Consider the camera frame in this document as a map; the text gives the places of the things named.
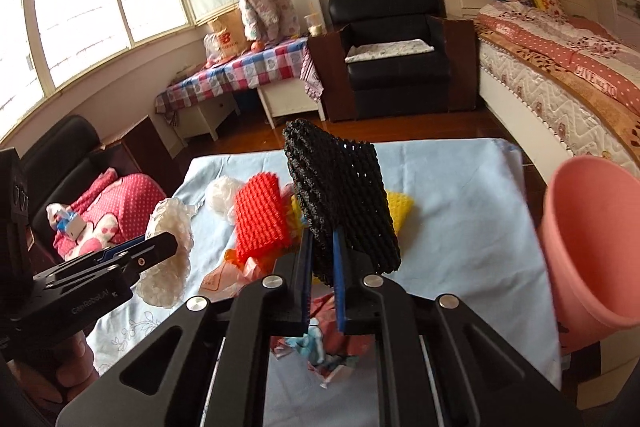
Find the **pink trash can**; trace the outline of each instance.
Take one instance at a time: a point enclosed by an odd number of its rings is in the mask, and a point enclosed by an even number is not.
[[[640,325],[640,180],[596,156],[566,161],[539,234],[563,354]]]

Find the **finger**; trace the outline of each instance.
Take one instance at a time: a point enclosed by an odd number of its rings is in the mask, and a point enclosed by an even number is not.
[[[94,370],[94,352],[87,347],[84,355],[66,360],[56,371],[56,377],[63,387],[73,387],[84,382]]]
[[[53,352],[56,355],[56,358],[60,360],[60,362],[64,362],[66,359],[70,357],[82,357],[86,350],[86,338],[82,331],[78,331],[72,337],[69,337],[67,340],[59,343],[54,349]]]
[[[9,362],[7,366],[13,373],[20,388],[33,401],[42,399],[54,403],[62,403],[60,392],[33,367],[15,360]]]
[[[72,401],[76,396],[78,396],[80,393],[82,393],[82,391],[84,391],[92,383],[94,383],[96,380],[98,380],[98,378],[100,378],[100,375],[98,375],[98,372],[94,369],[91,372],[91,374],[89,375],[89,378],[87,378],[80,385],[76,385],[75,387],[72,387],[68,391],[68,393],[66,393],[66,399],[68,401]]]

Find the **window frame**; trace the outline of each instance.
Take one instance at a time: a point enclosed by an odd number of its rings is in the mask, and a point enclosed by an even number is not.
[[[35,68],[38,81],[42,86],[42,91],[44,95],[40,100],[40,102],[38,102],[33,108],[31,108],[31,110],[27,111],[23,115],[23,117],[16,122],[13,128],[15,128],[21,121],[24,121],[31,113],[33,113],[34,110],[40,107],[52,96],[56,95],[63,89],[66,89],[70,84],[73,84],[75,81],[81,79],[86,74],[96,70],[97,68],[102,67],[104,64],[113,60],[114,58],[122,57],[123,55],[126,55],[130,51],[141,48],[149,44],[149,42],[155,41],[156,39],[162,39],[168,35],[181,32],[188,28],[194,28],[197,26],[196,21],[194,20],[193,8],[191,8],[190,0],[180,0],[182,11],[185,15],[185,20],[186,20],[186,22],[183,25],[176,26],[175,28],[171,28],[167,31],[164,31],[155,35],[151,35],[145,39],[135,42],[131,34],[131,29],[129,28],[129,22],[127,21],[126,15],[124,13],[124,8],[122,7],[122,0],[116,0],[116,3],[118,5],[120,17],[122,19],[122,23],[125,27],[127,37],[129,39],[129,46],[124,50],[117,51],[116,53],[110,55],[109,57],[105,57],[104,59],[99,60],[95,64],[92,64],[85,70],[80,71],[79,73],[75,74],[74,76],[66,80],[60,86],[55,87],[53,83],[53,79],[51,78],[49,65],[47,64],[47,59],[44,54],[44,48],[42,47],[42,40],[40,39],[40,29],[38,28],[38,20],[36,17],[35,0],[22,1],[23,10],[24,10],[24,19],[25,19],[25,24],[27,29],[27,38],[29,41],[29,47],[31,49],[31,58],[33,59],[33,66]],[[9,131],[9,133],[7,133],[1,139],[6,139],[6,137],[8,137],[11,134],[12,130]]]

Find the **crumpled wrapper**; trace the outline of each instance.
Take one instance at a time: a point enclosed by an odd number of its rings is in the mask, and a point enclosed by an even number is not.
[[[244,182],[229,176],[216,178],[207,185],[204,191],[204,201],[207,208],[234,225],[236,223],[236,193],[242,187],[244,187]]]
[[[178,243],[178,249],[169,259],[140,274],[136,293],[147,304],[171,309],[184,299],[184,288],[191,271],[189,254],[193,248],[191,217],[195,214],[195,206],[184,204],[177,198],[167,198],[156,204],[146,226],[145,238],[170,232]]]

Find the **checkered tablecloth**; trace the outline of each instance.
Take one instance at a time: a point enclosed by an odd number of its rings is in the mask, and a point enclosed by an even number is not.
[[[169,86],[156,96],[156,112],[173,112],[225,92],[255,89],[290,78],[301,78],[309,98],[319,102],[322,84],[306,47],[306,38],[242,55]]]

